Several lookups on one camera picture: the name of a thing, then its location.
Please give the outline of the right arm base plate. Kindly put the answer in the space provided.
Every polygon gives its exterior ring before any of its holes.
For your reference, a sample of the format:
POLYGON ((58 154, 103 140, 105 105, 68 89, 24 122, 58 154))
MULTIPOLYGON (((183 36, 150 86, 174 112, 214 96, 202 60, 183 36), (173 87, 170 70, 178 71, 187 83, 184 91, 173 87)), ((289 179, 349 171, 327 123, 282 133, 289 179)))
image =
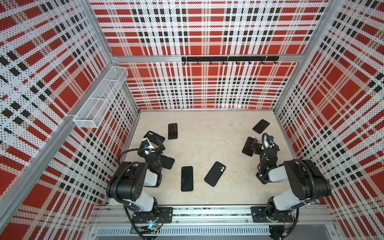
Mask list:
POLYGON ((251 216, 254 223, 292 223, 294 221, 291 211, 279 211, 270 207, 251 207, 251 216))

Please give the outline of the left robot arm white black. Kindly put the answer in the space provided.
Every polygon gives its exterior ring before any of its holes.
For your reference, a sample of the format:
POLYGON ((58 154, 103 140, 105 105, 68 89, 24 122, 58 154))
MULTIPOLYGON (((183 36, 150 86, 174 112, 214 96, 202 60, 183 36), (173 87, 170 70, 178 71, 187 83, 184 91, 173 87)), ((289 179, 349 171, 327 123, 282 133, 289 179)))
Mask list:
POLYGON ((163 178, 161 163, 163 150, 164 145, 156 148, 144 145, 143 148, 123 151, 118 157, 119 160, 124 154, 138 152, 144 155, 145 161, 119 162, 119 167, 107 185, 107 197, 134 212, 157 216, 159 212, 157 200, 148 195, 144 188, 160 186, 163 178))

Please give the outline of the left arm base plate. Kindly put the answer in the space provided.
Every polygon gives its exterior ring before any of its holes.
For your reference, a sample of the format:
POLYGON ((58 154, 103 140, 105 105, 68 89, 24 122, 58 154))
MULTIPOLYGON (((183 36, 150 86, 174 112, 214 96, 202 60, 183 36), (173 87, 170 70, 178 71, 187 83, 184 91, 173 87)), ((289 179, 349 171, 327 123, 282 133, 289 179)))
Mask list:
POLYGON ((156 207, 150 212, 134 212, 133 222, 135 224, 169 224, 173 219, 172 207, 156 207))

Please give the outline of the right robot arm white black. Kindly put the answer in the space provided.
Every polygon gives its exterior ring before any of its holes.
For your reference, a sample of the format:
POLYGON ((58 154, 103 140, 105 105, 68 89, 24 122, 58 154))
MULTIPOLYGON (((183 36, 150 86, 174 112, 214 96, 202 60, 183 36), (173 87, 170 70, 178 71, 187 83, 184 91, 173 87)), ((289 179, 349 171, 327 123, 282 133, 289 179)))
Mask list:
POLYGON ((332 193, 329 181, 311 160, 293 159, 277 165, 279 150, 273 136, 262 134, 256 177, 264 185, 285 181, 290 184, 286 191, 269 198, 266 204, 265 215, 275 220, 332 193))

